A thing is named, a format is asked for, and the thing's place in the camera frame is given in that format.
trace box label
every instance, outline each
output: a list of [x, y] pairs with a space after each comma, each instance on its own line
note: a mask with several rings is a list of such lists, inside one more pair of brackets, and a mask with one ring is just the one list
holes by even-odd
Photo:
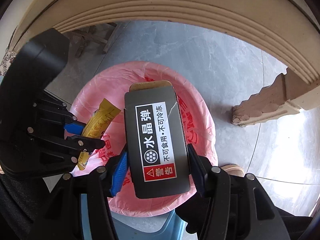
[[165, 102], [135, 108], [144, 181], [176, 178]]

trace warning triangle icon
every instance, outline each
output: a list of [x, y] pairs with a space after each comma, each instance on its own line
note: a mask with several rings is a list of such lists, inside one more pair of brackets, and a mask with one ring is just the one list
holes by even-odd
[[150, 176], [152, 176], [152, 177], [154, 177], [155, 174], [154, 174], [154, 172], [153, 172], [153, 168], [152, 168], [150, 171], [148, 171], [147, 174], [150, 175]]

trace gray tile floor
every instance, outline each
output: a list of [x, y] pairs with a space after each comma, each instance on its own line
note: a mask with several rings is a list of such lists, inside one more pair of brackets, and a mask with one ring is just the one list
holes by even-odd
[[[259, 177], [275, 205], [309, 215], [320, 193], [319, 109], [244, 128], [230, 123], [231, 107], [271, 85], [279, 73], [286, 73], [285, 65], [244, 41], [171, 22], [132, 21], [107, 54], [101, 51], [90, 43], [74, 59], [71, 48], [67, 67], [47, 89], [71, 104], [96, 73], [110, 66], [132, 60], [166, 65], [204, 98], [215, 122], [219, 165], [242, 166]], [[150, 225], [156, 231], [164, 222], [163, 217], [115, 216], [143, 231]], [[185, 232], [183, 239], [196, 236]]]

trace cardboard box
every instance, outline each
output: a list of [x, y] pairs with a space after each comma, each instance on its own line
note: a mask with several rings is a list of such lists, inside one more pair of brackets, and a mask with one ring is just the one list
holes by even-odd
[[133, 84], [124, 101], [130, 171], [136, 196], [154, 198], [189, 191], [187, 148], [171, 83]]

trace yellow wrapper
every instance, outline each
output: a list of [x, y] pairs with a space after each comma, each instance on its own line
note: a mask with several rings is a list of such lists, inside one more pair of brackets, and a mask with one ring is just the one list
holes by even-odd
[[[89, 122], [82, 131], [82, 136], [101, 139], [112, 120], [121, 112], [105, 98], [101, 102], [99, 109], [94, 112]], [[89, 159], [89, 152], [81, 152], [78, 158], [79, 170], [83, 171]]]

